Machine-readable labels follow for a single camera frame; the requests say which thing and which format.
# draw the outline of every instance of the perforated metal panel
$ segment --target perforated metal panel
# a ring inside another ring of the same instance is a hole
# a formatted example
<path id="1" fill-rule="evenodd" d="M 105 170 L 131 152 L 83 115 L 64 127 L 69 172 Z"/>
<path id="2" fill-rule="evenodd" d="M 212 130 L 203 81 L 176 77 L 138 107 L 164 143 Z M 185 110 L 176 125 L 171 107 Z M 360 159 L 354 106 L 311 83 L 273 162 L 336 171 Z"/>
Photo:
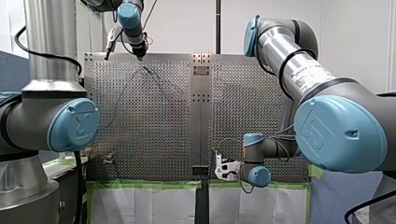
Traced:
<path id="1" fill-rule="evenodd" d="M 89 179 L 192 179 L 194 164 L 209 161 L 213 168 L 211 148 L 222 139 L 277 129 L 282 94 L 256 60 L 207 54 L 149 54 L 143 62 L 130 54 L 104 58 L 86 55 L 86 89 L 101 114 Z M 241 159 L 241 144 L 226 141 L 217 149 Z M 105 162 L 108 155 L 114 162 Z M 274 180 L 306 181 L 303 158 L 265 163 Z"/>
<path id="2" fill-rule="evenodd" d="M 101 115 L 89 179 L 191 179 L 190 57 L 86 55 L 86 88 Z"/>
<path id="3" fill-rule="evenodd" d="M 212 104 L 209 145 L 226 158 L 240 161 L 245 133 L 273 134 L 279 122 L 282 92 L 274 76 L 265 74 L 257 60 L 243 56 L 213 55 Z M 303 157 L 289 162 L 267 159 L 265 164 L 276 181 L 306 181 L 307 163 Z"/>

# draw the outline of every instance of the label sticker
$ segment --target label sticker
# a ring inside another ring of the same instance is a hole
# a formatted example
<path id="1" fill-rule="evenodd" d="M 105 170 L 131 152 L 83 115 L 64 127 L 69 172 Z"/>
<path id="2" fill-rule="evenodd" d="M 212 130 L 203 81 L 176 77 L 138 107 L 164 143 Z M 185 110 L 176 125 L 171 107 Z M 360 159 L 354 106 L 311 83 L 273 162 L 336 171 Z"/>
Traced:
<path id="1" fill-rule="evenodd" d="M 336 77 L 315 60 L 308 60 L 304 66 L 291 74 L 290 78 L 303 93 L 323 82 L 336 79 Z"/>

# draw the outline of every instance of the cable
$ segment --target cable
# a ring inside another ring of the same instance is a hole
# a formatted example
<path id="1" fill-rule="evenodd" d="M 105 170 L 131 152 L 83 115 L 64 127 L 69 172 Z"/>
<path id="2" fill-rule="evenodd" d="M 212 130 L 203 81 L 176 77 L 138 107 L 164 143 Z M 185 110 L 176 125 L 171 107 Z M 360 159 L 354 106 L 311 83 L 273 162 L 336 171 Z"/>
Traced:
<path id="1" fill-rule="evenodd" d="M 380 94 L 377 94 L 377 96 L 380 96 L 380 97 L 395 97 L 396 96 L 396 92 L 380 93 Z"/>
<path id="2" fill-rule="evenodd" d="M 251 192 L 253 192 L 253 190 L 254 190 L 254 186 L 251 186 L 251 189 L 250 189 L 250 191 L 247 191 L 245 188 L 244 188 L 244 185 L 243 185 L 243 183 L 242 183 L 242 167 L 245 165 L 245 164 L 243 164 L 244 163 L 244 160 L 241 160 L 241 163 L 239 163 L 239 185 L 241 186 L 241 189 L 246 193 L 246 194 L 251 194 Z"/>
<path id="3" fill-rule="evenodd" d="M 260 16 L 257 15 L 256 19 L 255 19 L 255 30 L 256 30 L 256 58 L 257 61 L 259 62 L 260 67 L 262 68 L 262 70 L 264 70 L 266 73 L 268 73 L 269 75 L 274 76 L 275 73 L 272 71 L 269 71 L 263 64 L 262 64 L 262 60 L 260 58 L 260 52 L 259 52 L 259 19 Z"/>
<path id="4" fill-rule="evenodd" d="M 389 193 L 387 193 L 387 194 L 384 194 L 384 195 L 382 195 L 382 196 L 376 197 L 376 198 L 374 198 L 374 199 L 372 199 L 372 200 L 369 200 L 369 201 L 367 201 L 367 202 L 365 202 L 365 203 L 361 203 L 361 204 L 359 204 L 359 205 L 357 205 L 357 206 L 355 206 L 355 207 L 349 209 L 349 210 L 346 212 L 346 214 L 344 215 L 344 221 L 346 222 L 346 224 L 350 224 L 348 218 L 349 218 L 352 214 L 354 214 L 356 211 L 358 211 L 359 209 L 361 209 L 361 208 L 363 208 L 363 207 L 366 207 L 366 206 L 369 206 L 369 205 L 371 205 L 371 204 L 373 204 L 373 203 L 379 203 L 379 202 L 384 201 L 384 200 L 386 200 L 386 199 L 388 199 L 388 198 L 390 198 L 390 197 L 393 197 L 393 196 L 395 196 L 395 195 L 396 195 L 396 190 L 391 191 L 391 192 L 389 192 Z"/>
<path id="5" fill-rule="evenodd" d="M 239 140 L 237 140 L 237 139 L 234 139 L 234 138 L 223 138 L 223 139 L 218 143 L 218 145 L 217 145 L 216 147 L 212 147 L 212 151 L 216 153 L 216 148 L 219 148 L 219 147 L 221 146 L 221 144 L 222 144 L 223 142 L 227 141 L 227 140 L 235 141 L 236 143 L 242 144 L 241 141 L 239 141 Z"/>
<path id="6" fill-rule="evenodd" d="M 82 195 L 83 195 L 83 179 L 82 179 L 82 163 L 79 151 L 74 152 L 77 167 L 77 207 L 74 224 L 79 224 L 82 212 Z"/>
<path id="7" fill-rule="evenodd" d="M 274 135 L 278 135 L 280 133 L 284 133 L 284 132 L 290 130 L 292 127 L 294 127 L 294 124 L 291 124 L 289 127 L 285 128 L 284 130 L 281 130 L 281 131 L 279 131 L 277 133 L 274 133 Z"/>
<path id="8" fill-rule="evenodd" d="M 148 23 L 148 21 L 149 21 L 149 17 L 151 16 L 151 13 L 152 13 L 152 11 L 154 10 L 155 5 L 157 4 L 157 2 L 158 2 L 158 0 L 155 0 L 155 2 L 152 4 L 151 10 L 150 10 L 149 13 L 148 13 L 148 17 L 146 18 L 145 24 L 143 25 L 143 30 L 146 29 L 146 25 L 147 25 L 147 23 Z"/>
<path id="9" fill-rule="evenodd" d="M 59 55 L 55 55 L 55 54 L 39 53 L 39 52 L 36 52 L 36 51 L 33 51 L 33 50 L 31 50 L 31 49 L 26 48 L 26 47 L 20 42 L 20 36 L 21 36 L 21 34 L 23 34 L 23 32 L 25 32 L 25 30 L 26 30 L 26 26 L 23 26 L 23 28 L 20 29 L 20 31 L 15 35 L 15 43 L 18 45 L 18 47 L 20 47 L 21 49 L 23 49 L 24 51 L 26 51 L 26 52 L 28 52 L 28 53 L 30 53 L 30 54 L 33 54 L 33 55 L 36 55 L 36 56 L 40 56 L 40 57 L 43 57 L 43 58 L 47 58 L 47 59 L 58 59 L 58 60 L 68 61 L 68 62 L 74 64 L 74 65 L 78 68 L 78 76 L 81 75 L 82 66 L 81 66 L 81 64 L 80 64 L 77 60 L 75 60 L 75 59 L 72 59 L 72 58 L 69 58 L 69 57 L 65 57 L 65 56 L 59 56 Z"/>
<path id="10" fill-rule="evenodd" d="M 119 13 L 117 12 L 116 6 L 113 3 L 113 0 L 109 0 L 111 7 L 113 8 L 113 21 L 117 23 L 119 21 Z"/>
<path id="11" fill-rule="evenodd" d="M 105 60 L 106 60 L 106 61 L 107 61 L 108 58 L 110 57 L 111 50 L 112 50 L 112 49 L 114 48 L 114 46 L 116 45 L 117 39 L 122 35 L 122 31 L 123 31 L 123 30 L 121 30 L 120 33 L 117 34 L 117 36 L 116 36 L 116 38 L 114 39 L 113 43 L 111 43 L 111 47 L 107 50 L 106 57 L 105 57 Z"/>
<path id="12" fill-rule="evenodd" d="M 125 45 L 125 42 L 123 41 L 122 35 L 120 36 L 120 38 L 121 38 L 121 43 L 124 46 L 124 48 L 126 49 L 126 51 L 128 51 L 128 53 L 130 53 L 130 54 L 134 54 L 133 52 L 131 52 L 129 49 L 126 48 L 126 45 Z"/>
<path id="13" fill-rule="evenodd" d="M 282 148 L 282 150 L 285 152 L 286 156 L 287 156 L 287 158 L 286 158 L 285 160 L 282 160 L 282 159 L 280 159 L 279 157 L 278 157 L 278 159 L 279 159 L 280 161 L 289 161 L 289 160 L 290 160 L 290 154 L 289 154 L 289 152 L 286 150 L 285 146 L 283 146 L 283 144 L 282 144 L 281 142 L 279 142 L 278 140 L 276 140 L 274 137 L 267 137 L 267 138 L 268 138 L 268 139 L 271 139 L 273 142 L 275 142 L 275 143 L 276 143 L 276 146 L 280 146 L 280 147 Z"/>

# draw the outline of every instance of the white wall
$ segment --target white wall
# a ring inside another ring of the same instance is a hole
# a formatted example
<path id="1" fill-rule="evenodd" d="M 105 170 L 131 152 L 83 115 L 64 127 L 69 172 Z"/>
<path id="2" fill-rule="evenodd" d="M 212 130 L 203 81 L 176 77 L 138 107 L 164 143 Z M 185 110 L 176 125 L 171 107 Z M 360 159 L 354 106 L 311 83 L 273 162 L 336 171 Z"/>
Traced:
<path id="1" fill-rule="evenodd" d="M 387 91 L 393 1 L 322 2 L 320 61 L 338 77 L 353 77 L 375 93 Z"/>
<path id="2" fill-rule="evenodd" d="M 143 21 L 153 0 L 145 0 Z M 306 21 L 320 35 L 318 0 L 223 0 L 221 52 L 242 54 L 245 28 L 257 14 L 265 18 Z M 106 30 L 115 24 L 105 16 Z M 148 52 L 192 53 L 216 50 L 215 0 L 159 0 L 148 21 L 148 35 L 154 39 Z M 116 52 L 125 52 L 121 44 Z"/>
<path id="3" fill-rule="evenodd" d="M 18 48 L 15 34 L 25 25 L 23 0 L 0 0 L 0 50 L 28 58 Z M 84 64 L 84 53 L 102 51 L 102 20 L 77 0 L 78 61 Z M 26 35 L 21 36 L 26 45 Z"/>

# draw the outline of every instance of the blue joint cap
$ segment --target blue joint cap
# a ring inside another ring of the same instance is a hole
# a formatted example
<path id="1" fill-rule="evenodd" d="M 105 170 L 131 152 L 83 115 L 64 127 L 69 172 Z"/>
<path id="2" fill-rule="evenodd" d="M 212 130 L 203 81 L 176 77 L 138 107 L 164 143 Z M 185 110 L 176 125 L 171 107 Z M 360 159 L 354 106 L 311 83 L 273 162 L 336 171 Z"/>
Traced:
<path id="1" fill-rule="evenodd" d="M 140 10 L 132 3 L 122 3 L 118 8 L 122 28 L 134 29 L 140 23 Z"/>
<path id="2" fill-rule="evenodd" d="M 262 140 L 264 140 L 264 135 L 262 133 L 245 133 L 244 147 L 251 147 L 260 143 Z"/>
<path id="3" fill-rule="evenodd" d="M 304 155 L 330 171 L 373 171 L 388 152 L 387 137 L 377 119 L 340 96 L 322 95 L 304 102 L 296 112 L 294 131 Z"/>
<path id="4" fill-rule="evenodd" d="M 244 54 L 247 57 L 254 57 L 256 55 L 256 18 L 251 19 L 247 23 L 247 29 L 245 31 L 244 38 Z"/>
<path id="5" fill-rule="evenodd" d="M 263 166 L 256 166 L 250 170 L 248 182 L 254 187 L 265 188 L 271 182 L 271 172 Z"/>
<path id="6" fill-rule="evenodd" d="M 56 152 L 82 150 L 94 138 L 98 125 L 99 112 L 94 102 L 87 98 L 72 100 L 52 120 L 48 147 Z"/>

